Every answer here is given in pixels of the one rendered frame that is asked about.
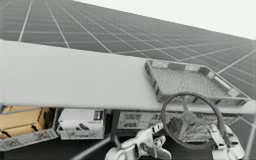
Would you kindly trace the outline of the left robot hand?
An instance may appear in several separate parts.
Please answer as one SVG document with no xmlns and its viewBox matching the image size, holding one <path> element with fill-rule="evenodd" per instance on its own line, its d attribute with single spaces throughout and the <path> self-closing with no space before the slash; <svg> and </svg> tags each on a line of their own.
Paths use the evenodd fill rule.
<svg viewBox="0 0 256 160">
<path fill-rule="evenodd" d="M 138 140 L 137 146 L 140 157 L 148 155 L 160 160 L 172 160 L 171 153 L 163 148 L 166 137 L 164 135 L 154 137 L 162 129 L 163 123 L 160 122 L 138 132 L 136 139 Z"/>
</svg>

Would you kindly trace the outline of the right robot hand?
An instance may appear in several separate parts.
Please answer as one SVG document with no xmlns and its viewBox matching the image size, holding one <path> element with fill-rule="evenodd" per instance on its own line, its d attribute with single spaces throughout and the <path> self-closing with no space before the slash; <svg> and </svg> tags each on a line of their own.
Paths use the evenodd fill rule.
<svg viewBox="0 0 256 160">
<path fill-rule="evenodd" d="M 245 157 L 245 150 L 243 149 L 239 138 L 229 126 L 225 126 L 224 135 L 221 135 L 220 130 L 216 125 L 211 125 L 208 131 L 215 143 L 213 150 L 228 150 L 233 153 L 238 160 L 243 160 Z"/>
</svg>

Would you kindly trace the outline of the grey mesh tray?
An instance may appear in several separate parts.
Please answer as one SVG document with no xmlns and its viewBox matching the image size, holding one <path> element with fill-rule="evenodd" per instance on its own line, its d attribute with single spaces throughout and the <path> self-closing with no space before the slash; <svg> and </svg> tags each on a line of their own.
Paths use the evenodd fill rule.
<svg viewBox="0 0 256 160">
<path fill-rule="evenodd" d="M 205 65 L 149 59 L 145 71 L 158 102 L 193 92 L 219 106 L 243 106 L 251 98 Z"/>
</svg>

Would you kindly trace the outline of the white printed box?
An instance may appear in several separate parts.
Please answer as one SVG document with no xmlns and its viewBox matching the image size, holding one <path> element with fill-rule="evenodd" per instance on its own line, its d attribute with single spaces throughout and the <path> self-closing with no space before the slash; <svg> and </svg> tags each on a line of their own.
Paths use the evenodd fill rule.
<svg viewBox="0 0 256 160">
<path fill-rule="evenodd" d="M 105 113 L 93 109 L 64 109 L 58 119 L 57 133 L 62 140 L 103 139 Z"/>
</svg>

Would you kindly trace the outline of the grey table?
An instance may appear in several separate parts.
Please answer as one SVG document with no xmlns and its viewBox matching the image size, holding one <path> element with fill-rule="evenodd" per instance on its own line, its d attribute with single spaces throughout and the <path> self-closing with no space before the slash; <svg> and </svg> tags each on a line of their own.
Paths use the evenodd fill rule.
<svg viewBox="0 0 256 160">
<path fill-rule="evenodd" d="M 165 101 L 157 101 L 147 60 L 0 40 L 0 105 L 159 111 Z M 201 99 L 186 96 L 192 111 L 214 112 Z M 166 110 L 181 111 L 180 97 Z M 222 113 L 256 114 L 253 99 L 243 106 L 215 105 Z"/>
</svg>

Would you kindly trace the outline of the brown cardboard box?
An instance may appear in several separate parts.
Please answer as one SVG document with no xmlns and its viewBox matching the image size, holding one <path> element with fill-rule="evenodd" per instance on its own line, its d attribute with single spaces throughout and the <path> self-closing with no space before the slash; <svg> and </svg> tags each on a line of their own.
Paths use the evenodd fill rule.
<svg viewBox="0 0 256 160">
<path fill-rule="evenodd" d="M 8 106 L 0 114 L 0 138 L 11 138 L 47 129 L 53 119 L 50 108 Z"/>
</svg>

